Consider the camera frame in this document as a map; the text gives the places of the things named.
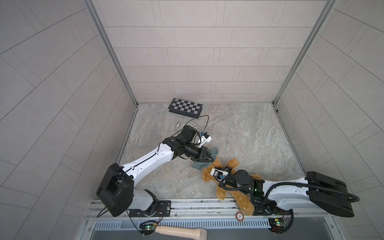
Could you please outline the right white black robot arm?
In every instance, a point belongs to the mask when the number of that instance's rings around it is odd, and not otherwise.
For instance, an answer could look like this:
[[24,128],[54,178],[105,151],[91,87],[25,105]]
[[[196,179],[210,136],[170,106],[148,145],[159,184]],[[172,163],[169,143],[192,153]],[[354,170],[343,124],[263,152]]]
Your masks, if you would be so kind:
[[259,180],[245,170],[231,173],[230,167],[214,169],[211,175],[219,188],[233,193],[248,216],[290,215],[297,209],[320,208],[331,215],[352,218],[352,204],[360,201],[348,192],[344,182],[317,172],[285,182]]

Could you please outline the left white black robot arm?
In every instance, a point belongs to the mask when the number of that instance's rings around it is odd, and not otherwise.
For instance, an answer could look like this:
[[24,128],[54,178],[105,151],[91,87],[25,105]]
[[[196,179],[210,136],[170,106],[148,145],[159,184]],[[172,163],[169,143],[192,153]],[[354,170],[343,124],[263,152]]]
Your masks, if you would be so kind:
[[214,158],[204,146],[212,140],[208,133],[199,133],[185,125],[177,136],[171,136],[143,157],[120,166],[110,165],[97,189],[97,197],[104,204],[98,213],[118,217],[127,210],[140,210],[147,216],[157,211],[159,200],[149,190],[136,190],[136,185],[152,171],[177,157],[186,156],[197,163],[212,163]]

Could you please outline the grey-green teddy sweater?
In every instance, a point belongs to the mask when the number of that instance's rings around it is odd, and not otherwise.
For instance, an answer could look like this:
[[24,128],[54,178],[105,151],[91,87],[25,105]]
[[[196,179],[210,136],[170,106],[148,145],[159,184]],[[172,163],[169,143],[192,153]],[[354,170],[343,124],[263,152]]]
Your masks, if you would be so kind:
[[202,160],[198,162],[194,162],[192,164],[192,168],[202,171],[204,168],[209,167],[217,158],[219,154],[218,147],[214,147],[212,149],[208,149],[206,147],[203,147],[202,150]]

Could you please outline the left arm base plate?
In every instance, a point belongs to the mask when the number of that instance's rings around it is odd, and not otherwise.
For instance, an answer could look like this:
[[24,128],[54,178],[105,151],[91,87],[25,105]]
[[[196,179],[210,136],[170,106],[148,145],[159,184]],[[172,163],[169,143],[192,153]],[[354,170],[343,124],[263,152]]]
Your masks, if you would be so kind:
[[148,211],[129,210],[129,216],[131,218],[169,217],[171,212],[171,206],[171,201],[158,201],[155,211],[152,214],[149,214]]

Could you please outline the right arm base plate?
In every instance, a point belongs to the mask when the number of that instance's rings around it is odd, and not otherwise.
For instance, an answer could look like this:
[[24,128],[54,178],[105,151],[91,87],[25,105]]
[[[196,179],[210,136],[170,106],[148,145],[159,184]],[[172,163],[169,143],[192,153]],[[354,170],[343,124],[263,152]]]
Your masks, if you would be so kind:
[[266,203],[254,205],[253,216],[271,216],[271,215],[288,215],[289,211],[283,210],[277,206],[275,201],[267,201]]

